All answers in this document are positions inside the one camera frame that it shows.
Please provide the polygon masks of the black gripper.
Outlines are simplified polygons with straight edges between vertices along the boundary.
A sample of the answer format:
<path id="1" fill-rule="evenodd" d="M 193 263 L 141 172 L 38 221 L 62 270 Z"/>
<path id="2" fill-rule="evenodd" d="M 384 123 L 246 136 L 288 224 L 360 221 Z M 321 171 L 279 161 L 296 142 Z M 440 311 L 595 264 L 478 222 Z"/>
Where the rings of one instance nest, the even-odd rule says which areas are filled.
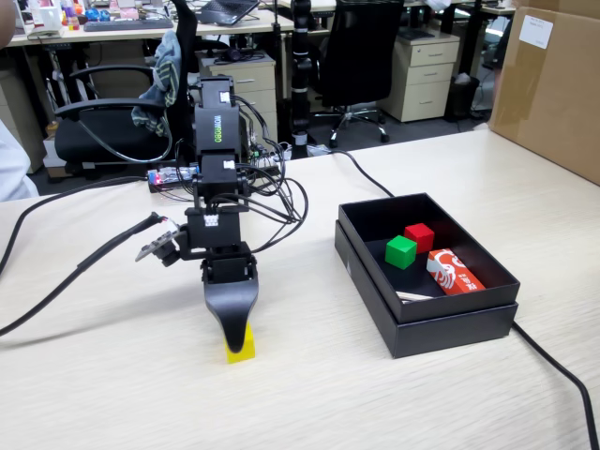
<path id="1" fill-rule="evenodd" d="M 180 257 L 201 260 L 205 304 L 217 318 L 232 353 L 246 341 L 248 317 L 259 293 L 256 259 L 241 239 L 239 213 L 189 207 L 180 228 Z"/>

